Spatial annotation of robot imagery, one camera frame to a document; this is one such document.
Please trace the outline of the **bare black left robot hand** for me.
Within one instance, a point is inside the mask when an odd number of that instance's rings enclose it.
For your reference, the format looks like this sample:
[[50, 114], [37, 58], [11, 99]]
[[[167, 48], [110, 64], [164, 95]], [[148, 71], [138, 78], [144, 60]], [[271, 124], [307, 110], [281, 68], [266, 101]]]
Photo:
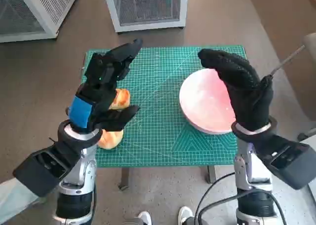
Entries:
[[76, 130], [117, 132], [136, 115], [140, 109], [137, 105], [123, 109], [110, 109], [110, 106], [117, 94], [117, 82], [129, 73], [129, 65], [142, 45], [141, 39], [135, 39], [104, 54], [92, 55], [84, 73], [86, 81], [78, 88], [69, 109], [69, 120]]

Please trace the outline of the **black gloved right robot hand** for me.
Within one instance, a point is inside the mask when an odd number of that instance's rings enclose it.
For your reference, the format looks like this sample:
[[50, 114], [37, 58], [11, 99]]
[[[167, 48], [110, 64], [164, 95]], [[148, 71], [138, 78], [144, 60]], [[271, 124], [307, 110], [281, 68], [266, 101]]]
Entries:
[[248, 60], [221, 50], [203, 48], [198, 57], [204, 68], [216, 70], [224, 82], [238, 124], [249, 131], [268, 125], [273, 99], [271, 75], [260, 79]]

